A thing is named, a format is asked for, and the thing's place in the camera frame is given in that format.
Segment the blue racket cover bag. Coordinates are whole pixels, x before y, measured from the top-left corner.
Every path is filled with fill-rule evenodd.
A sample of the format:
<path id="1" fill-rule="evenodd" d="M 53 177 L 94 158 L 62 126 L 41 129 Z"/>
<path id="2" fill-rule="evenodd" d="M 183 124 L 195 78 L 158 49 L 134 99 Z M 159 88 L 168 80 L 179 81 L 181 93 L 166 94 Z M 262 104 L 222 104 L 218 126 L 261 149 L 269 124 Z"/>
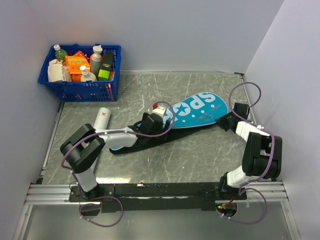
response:
<path id="1" fill-rule="evenodd" d="M 229 112 L 226 102 L 211 92 L 194 94 L 172 107 L 167 107 L 163 119 L 163 129 L 166 131 L 175 117 L 167 134 L 160 137 L 138 136 L 133 146 L 115 147 L 109 151 L 114 155 L 129 154 L 169 143 L 213 126 L 217 119 Z"/>

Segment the blue plastic basket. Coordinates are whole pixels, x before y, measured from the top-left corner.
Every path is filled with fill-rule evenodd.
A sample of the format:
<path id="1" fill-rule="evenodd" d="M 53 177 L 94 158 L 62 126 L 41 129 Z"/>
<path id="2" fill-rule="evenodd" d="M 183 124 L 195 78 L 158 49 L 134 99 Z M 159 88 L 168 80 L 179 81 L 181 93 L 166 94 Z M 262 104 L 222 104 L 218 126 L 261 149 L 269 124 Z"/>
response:
<path id="1" fill-rule="evenodd" d="M 56 58 L 51 46 L 41 67 L 38 83 L 46 86 L 62 102 L 115 102 L 118 98 L 122 48 L 118 44 L 103 44 L 102 49 L 113 52 L 111 69 L 115 74 L 112 81 L 50 82 L 48 66 Z"/>

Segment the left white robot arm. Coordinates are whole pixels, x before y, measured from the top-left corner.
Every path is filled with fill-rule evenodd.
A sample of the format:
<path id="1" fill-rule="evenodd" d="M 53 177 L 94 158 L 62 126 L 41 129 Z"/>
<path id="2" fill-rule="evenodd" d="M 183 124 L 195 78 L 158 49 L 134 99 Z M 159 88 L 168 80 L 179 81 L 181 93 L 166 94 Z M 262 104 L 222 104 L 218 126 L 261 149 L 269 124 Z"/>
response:
<path id="1" fill-rule="evenodd" d="M 61 145 L 61 166 L 71 171 L 80 196 L 93 201 L 99 196 L 100 187 L 92 166 L 101 151 L 108 148 L 121 155 L 151 148 L 166 139 L 170 123 L 157 113 L 144 113 L 141 121 L 122 129 L 99 130 L 85 124 Z"/>

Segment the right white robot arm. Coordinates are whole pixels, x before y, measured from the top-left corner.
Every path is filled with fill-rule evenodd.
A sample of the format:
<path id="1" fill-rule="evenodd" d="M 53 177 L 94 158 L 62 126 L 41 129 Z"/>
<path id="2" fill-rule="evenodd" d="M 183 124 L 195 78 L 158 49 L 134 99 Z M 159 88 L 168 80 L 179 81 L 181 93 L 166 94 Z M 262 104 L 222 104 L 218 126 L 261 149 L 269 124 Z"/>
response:
<path id="1" fill-rule="evenodd" d="M 230 113 L 217 120 L 220 128 L 231 130 L 245 141 L 241 166 L 219 180 L 217 191 L 223 199 L 230 199 L 249 183 L 275 180 L 281 173 L 283 139 L 247 121 L 249 113 L 248 104 L 235 103 Z"/>

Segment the white shuttlecock tube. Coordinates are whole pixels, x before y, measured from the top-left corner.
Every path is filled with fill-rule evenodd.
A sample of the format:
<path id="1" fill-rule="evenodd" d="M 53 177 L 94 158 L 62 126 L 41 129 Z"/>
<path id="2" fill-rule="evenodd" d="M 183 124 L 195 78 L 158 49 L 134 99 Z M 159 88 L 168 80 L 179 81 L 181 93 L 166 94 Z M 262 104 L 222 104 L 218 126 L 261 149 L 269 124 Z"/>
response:
<path id="1" fill-rule="evenodd" d="M 106 107 L 100 107 L 95 118 L 93 128 L 96 130 L 106 130 L 110 120 L 111 111 Z"/>

